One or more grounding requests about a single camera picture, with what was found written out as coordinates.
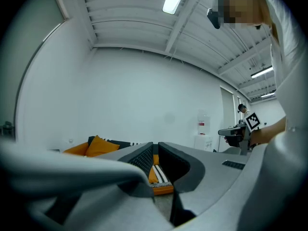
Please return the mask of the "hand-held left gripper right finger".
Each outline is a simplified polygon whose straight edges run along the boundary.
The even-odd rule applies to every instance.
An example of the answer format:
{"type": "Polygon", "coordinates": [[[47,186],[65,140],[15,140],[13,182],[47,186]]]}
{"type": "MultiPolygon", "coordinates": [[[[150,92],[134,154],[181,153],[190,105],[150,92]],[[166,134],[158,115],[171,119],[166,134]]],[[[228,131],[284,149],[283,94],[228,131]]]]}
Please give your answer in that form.
{"type": "Polygon", "coordinates": [[[158,144],[159,163],[174,187],[170,220],[159,227],[237,227],[258,178],[265,152],[248,155],[158,144]]]}

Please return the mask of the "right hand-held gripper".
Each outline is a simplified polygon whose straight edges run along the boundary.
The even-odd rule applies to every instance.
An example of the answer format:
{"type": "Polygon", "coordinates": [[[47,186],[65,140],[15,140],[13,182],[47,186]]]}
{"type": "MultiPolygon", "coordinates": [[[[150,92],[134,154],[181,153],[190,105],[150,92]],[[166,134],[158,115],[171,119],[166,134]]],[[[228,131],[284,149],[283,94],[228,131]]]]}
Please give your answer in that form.
{"type": "Polygon", "coordinates": [[[226,154],[247,155],[251,151],[250,138],[251,133],[260,125],[260,120],[256,113],[244,118],[243,123],[237,124],[232,128],[220,129],[218,135],[225,136],[228,145],[226,154]]]}

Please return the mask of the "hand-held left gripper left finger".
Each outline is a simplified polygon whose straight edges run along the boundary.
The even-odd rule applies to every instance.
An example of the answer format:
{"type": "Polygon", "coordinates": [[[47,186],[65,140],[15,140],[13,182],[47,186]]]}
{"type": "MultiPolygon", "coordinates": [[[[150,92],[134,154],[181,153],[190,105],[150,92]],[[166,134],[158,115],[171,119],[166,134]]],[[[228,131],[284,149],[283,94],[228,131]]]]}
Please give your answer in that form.
{"type": "Polygon", "coordinates": [[[40,151],[4,138],[0,138],[0,168],[12,190],[24,198],[50,198],[130,182],[149,185],[146,174],[129,163],[40,151]]]}

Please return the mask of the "large orange cushion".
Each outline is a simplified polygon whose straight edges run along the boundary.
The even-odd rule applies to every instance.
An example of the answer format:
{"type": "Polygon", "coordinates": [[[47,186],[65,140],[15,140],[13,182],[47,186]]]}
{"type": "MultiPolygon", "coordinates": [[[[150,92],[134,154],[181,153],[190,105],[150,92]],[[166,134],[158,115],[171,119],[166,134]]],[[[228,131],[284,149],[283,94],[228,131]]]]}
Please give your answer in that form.
{"type": "Polygon", "coordinates": [[[107,142],[98,135],[89,137],[88,145],[88,149],[85,152],[85,156],[87,157],[96,157],[102,154],[114,152],[120,147],[120,145],[107,142]]]}

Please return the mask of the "orange black white patterned sofa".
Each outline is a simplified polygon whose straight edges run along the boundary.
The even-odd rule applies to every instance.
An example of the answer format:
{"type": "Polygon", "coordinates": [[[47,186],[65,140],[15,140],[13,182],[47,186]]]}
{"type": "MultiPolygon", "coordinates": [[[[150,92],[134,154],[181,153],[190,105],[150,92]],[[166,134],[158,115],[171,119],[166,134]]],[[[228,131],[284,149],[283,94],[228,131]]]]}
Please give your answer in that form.
{"type": "MultiPolygon", "coordinates": [[[[111,142],[113,144],[120,145],[118,150],[128,148],[134,145],[138,145],[137,142],[126,142],[126,141],[115,141],[115,140],[108,140],[104,139],[107,142],[111,142]]],[[[82,143],[80,145],[74,146],[70,149],[64,151],[65,154],[73,154],[79,155],[83,157],[85,156],[85,152],[88,149],[88,141],[82,143]]],[[[158,155],[158,145],[153,145],[153,151],[150,153],[150,158],[153,160],[153,165],[151,170],[149,171],[148,180],[151,184],[151,187],[154,191],[154,195],[165,195],[174,192],[174,187],[171,184],[170,180],[164,174],[162,168],[159,165],[159,155],[158,155]]]]}

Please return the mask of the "person's right forearm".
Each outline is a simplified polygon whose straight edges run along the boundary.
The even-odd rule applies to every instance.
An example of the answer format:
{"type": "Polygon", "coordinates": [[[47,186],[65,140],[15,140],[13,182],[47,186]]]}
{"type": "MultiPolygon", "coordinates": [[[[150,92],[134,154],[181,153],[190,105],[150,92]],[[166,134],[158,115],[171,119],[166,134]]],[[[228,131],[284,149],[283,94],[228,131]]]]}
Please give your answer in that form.
{"type": "Polygon", "coordinates": [[[269,143],[276,135],[286,130],[286,121],[285,116],[273,125],[254,130],[251,133],[250,145],[269,143]]]}

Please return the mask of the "grey window panel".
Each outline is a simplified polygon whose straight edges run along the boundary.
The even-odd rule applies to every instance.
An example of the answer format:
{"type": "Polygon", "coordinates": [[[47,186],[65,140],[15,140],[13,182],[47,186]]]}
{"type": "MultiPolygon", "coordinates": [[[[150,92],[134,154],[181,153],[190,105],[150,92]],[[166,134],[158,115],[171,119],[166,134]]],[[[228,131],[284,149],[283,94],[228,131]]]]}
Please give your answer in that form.
{"type": "Polygon", "coordinates": [[[233,94],[224,88],[220,88],[223,107],[222,128],[231,128],[235,125],[235,111],[233,94]]]}

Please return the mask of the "water bottle with red label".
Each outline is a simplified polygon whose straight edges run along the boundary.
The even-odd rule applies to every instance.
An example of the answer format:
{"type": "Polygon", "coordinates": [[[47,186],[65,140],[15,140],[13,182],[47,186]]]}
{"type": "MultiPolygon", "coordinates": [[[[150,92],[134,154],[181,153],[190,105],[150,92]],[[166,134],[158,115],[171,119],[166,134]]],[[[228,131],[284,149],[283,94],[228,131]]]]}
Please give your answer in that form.
{"type": "Polygon", "coordinates": [[[210,116],[203,109],[198,110],[198,133],[199,135],[209,135],[210,133],[210,116]]]}

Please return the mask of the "white water dispenser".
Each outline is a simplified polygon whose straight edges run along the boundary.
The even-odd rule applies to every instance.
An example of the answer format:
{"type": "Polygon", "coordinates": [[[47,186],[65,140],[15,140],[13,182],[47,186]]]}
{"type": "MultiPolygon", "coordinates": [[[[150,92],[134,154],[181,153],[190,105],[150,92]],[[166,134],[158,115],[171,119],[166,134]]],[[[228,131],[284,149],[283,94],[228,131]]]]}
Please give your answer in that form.
{"type": "Polygon", "coordinates": [[[194,137],[194,149],[212,152],[213,139],[209,135],[196,135],[194,137]]]}

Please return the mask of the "person's white shirt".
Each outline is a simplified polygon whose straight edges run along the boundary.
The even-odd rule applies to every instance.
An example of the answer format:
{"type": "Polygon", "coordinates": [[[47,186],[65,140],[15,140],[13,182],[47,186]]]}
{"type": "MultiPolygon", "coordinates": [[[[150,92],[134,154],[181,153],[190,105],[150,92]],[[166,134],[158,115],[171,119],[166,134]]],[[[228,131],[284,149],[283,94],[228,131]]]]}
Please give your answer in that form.
{"type": "Polygon", "coordinates": [[[282,58],[273,59],[286,127],[265,148],[237,231],[308,231],[308,39],[284,0],[267,2],[278,25],[282,58]]]}

